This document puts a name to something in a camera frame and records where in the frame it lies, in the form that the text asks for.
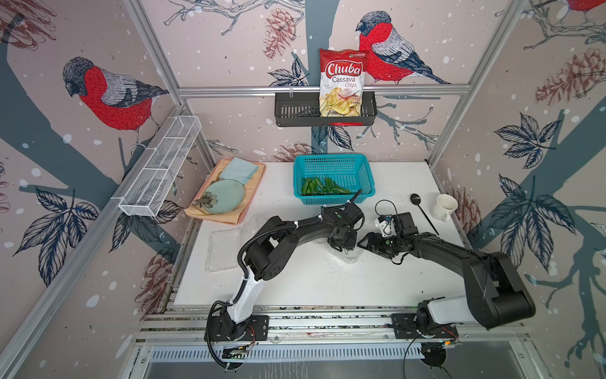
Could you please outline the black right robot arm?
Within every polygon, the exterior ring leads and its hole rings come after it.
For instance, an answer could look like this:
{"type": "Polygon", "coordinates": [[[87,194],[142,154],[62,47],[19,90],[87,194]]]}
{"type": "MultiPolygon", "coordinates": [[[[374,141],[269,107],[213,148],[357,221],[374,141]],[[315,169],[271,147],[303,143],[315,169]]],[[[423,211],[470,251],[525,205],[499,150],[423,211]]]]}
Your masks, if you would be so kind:
{"type": "Polygon", "coordinates": [[[381,216],[378,228],[358,247],[386,259],[412,255],[440,265],[462,277],[465,295],[433,298],[418,304],[414,319],[421,335],[432,335],[450,324],[478,324],[492,329],[532,318],[536,306],[511,259],[504,253],[486,254],[450,243],[430,232],[420,233],[410,213],[381,216]]]}

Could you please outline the clear clamshell container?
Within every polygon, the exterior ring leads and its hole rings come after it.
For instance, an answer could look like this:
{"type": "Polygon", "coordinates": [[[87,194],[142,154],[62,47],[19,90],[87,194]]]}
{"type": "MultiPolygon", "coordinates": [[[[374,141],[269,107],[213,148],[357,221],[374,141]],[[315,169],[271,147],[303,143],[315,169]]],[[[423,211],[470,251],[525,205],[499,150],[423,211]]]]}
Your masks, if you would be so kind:
{"type": "Polygon", "coordinates": [[[209,236],[206,271],[218,273],[238,268],[238,251],[259,230],[259,220],[253,216],[240,227],[212,232],[209,236]]]}
{"type": "Polygon", "coordinates": [[[363,249],[356,246],[354,239],[337,240],[328,238],[329,253],[341,262],[354,264],[359,261],[362,256],[363,249]]]}

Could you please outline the teal plastic basket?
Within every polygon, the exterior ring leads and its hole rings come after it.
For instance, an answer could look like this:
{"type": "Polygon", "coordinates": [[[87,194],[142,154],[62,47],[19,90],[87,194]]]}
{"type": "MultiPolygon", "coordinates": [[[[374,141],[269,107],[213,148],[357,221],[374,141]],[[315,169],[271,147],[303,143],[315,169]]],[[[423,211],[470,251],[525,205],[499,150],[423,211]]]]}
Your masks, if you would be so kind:
{"type": "Polygon", "coordinates": [[[305,205],[339,205],[352,199],[361,203],[376,193],[375,182],[367,158],[362,154],[319,154],[298,156],[293,169],[294,195],[305,205]],[[303,196],[304,178],[331,178],[351,191],[349,195],[303,196]]]}

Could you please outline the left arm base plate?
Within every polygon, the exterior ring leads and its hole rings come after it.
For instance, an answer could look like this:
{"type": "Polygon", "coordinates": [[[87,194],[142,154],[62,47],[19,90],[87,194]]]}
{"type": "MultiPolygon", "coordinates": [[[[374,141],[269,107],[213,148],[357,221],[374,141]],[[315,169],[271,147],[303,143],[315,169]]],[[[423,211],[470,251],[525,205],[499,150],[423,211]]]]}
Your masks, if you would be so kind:
{"type": "Polygon", "coordinates": [[[228,314],[211,316],[204,340],[213,343],[253,342],[268,339],[269,317],[252,315],[246,321],[234,323],[228,314]]]}

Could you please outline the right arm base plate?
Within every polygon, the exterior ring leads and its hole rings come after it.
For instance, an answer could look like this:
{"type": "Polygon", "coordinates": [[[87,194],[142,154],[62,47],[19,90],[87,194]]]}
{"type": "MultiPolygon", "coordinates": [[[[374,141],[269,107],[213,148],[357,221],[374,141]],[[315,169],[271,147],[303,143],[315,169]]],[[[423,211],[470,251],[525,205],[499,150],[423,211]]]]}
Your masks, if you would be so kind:
{"type": "Polygon", "coordinates": [[[437,324],[432,319],[419,320],[416,314],[391,314],[390,327],[397,340],[414,338],[434,340],[457,340],[459,333],[454,324],[437,324]]]}

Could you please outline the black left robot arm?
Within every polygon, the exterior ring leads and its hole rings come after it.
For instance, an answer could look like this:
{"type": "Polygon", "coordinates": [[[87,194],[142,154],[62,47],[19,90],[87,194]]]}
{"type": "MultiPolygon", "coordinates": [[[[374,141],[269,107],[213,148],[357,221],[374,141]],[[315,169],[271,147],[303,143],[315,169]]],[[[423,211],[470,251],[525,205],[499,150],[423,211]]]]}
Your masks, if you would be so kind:
{"type": "Polygon", "coordinates": [[[335,251],[352,250],[358,237],[356,226],[364,222],[364,213],[354,200],[323,206],[318,215],[303,220],[270,218],[238,251],[237,263],[243,272],[241,285],[229,301],[217,300],[211,306],[205,341],[244,339],[247,328],[253,325],[254,306],[265,283],[286,268],[299,246],[324,238],[335,251]]]}

